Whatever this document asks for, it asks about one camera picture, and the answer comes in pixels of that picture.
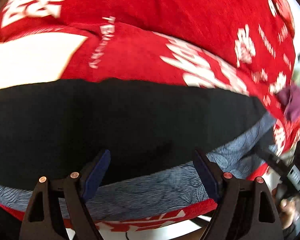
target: black clamp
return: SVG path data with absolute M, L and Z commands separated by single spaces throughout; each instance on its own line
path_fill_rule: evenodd
M 218 204 L 201 240 L 283 240 L 279 214 L 262 177 L 237 179 L 199 150 L 193 162 L 208 196 Z
M 37 183 L 20 230 L 20 240 L 69 240 L 63 222 L 59 198 L 65 198 L 76 239 L 103 240 L 85 202 L 97 191 L 110 164 L 110 152 L 100 152 L 80 172 L 65 179 Z

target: red and white blanket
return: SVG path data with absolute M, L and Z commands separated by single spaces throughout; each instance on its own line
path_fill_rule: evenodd
M 286 23 L 272 0 L 9 0 L 0 12 L 0 51 L 8 48 L 8 57 L 0 56 L 0 88 L 116 77 L 231 90 L 258 97 L 277 118 L 281 153 L 300 139 L 300 120 L 288 122 L 275 97 L 290 85 L 295 61 Z M 158 228 L 215 207 L 207 200 L 158 217 L 96 224 Z

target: red fabric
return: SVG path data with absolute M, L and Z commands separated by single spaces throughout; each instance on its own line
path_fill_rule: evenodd
M 61 78 L 99 82 L 116 77 L 221 87 L 260 99 L 278 119 L 274 133 L 277 143 L 281 144 L 281 151 L 289 149 L 298 137 L 300 127 L 298 124 L 287 127 L 279 102 L 269 92 L 279 73 L 285 75 L 286 84 L 290 84 L 291 62 L 293 64 L 295 59 L 291 35 L 285 33 L 284 40 L 278 38 L 285 23 L 276 13 L 273 15 L 269 0 L 43 1 L 10 0 L 0 14 L 0 41 L 39 31 L 48 32 L 52 27 L 54 30 L 60 28 L 59 32 L 87 36 Z M 110 16 L 115 17 L 115 23 L 102 19 Z M 239 39 L 239 29 L 247 34 L 245 25 L 249 27 L 249 37 L 256 53 L 250 64 L 240 60 L 239 68 L 234 68 L 226 62 L 237 65 L 235 44 Z M 100 28 L 108 31 L 101 33 Z M 182 38 L 223 60 L 191 44 L 145 30 Z M 261 176 L 265 170 L 266 165 L 261 166 L 250 179 Z M 103 221 L 98 226 L 107 225 L 113 231 L 158 228 L 196 217 L 215 207 L 212 200 L 207 200 L 162 217 L 153 217 L 150 219 L 154 220 L 152 222 L 145 223 L 148 219 L 142 219 L 143 222 Z M 5 210 L 22 219 L 22 212 Z
M 269 0 L 48 0 L 43 4 L 45 0 L 10 0 L 0 14 L 0 41 L 38 25 L 98 24 L 104 21 L 102 17 L 114 16 L 117 22 L 189 41 L 236 65 L 234 42 L 238 29 L 247 24 L 256 56 L 251 64 L 241 62 L 240 67 L 247 73 L 263 68 L 269 83 L 283 71 L 290 83 L 291 70 L 283 57 L 294 62 L 292 37 L 279 43 L 278 34 L 285 24 L 273 16 Z
M 277 8 L 279 14 L 282 16 L 291 36 L 293 38 L 294 34 L 295 34 L 295 25 L 294 25 L 294 19 L 293 19 L 293 15 L 292 15 L 291 8 L 290 8 L 288 1 L 287 0 L 273 0 L 273 2 L 276 5 L 276 8 Z
M 76 25 L 75 27 L 49 26 L 58 32 L 85 35 L 88 39 L 73 54 L 61 78 L 81 78 L 92 82 L 99 82 L 109 77 L 120 79 L 138 79 L 152 82 L 186 85 L 186 77 L 193 77 L 202 82 L 202 87 L 221 87 L 231 89 L 240 93 L 247 93 L 250 96 L 257 96 L 265 107 L 277 118 L 283 119 L 283 112 L 278 107 L 276 97 L 268 91 L 265 82 L 255 83 L 251 76 L 241 69 L 231 67 L 229 64 L 189 43 L 186 43 L 169 36 L 144 31 L 137 27 L 115 23 L 111 39 L 102 45 L 102 53 L 98 57 L 96 68 L 89 63 L 94 60 L 96 48 L 100 48 L 104 35 L 100 27 L 108 25 Z M 42 29 L 31 30 L 29 35 Z M 258 170 L 252 176 L 261 176 L 262 170 Z M 112 228 L 114 231 L 126 231 L 127 228 L 143 230 L 158 228 L 167 223 L 187 220 L 200 214 L 205 214 L 216 207 L 212 200 L 207 200 L 185 209 L 169 212 L 162 218 L 151 218 L 152 222 L 145 222 L 146 219 L 129 222 L 96 222 L 100 227 Z M 19 219 L 20 212 L 6 209 Z

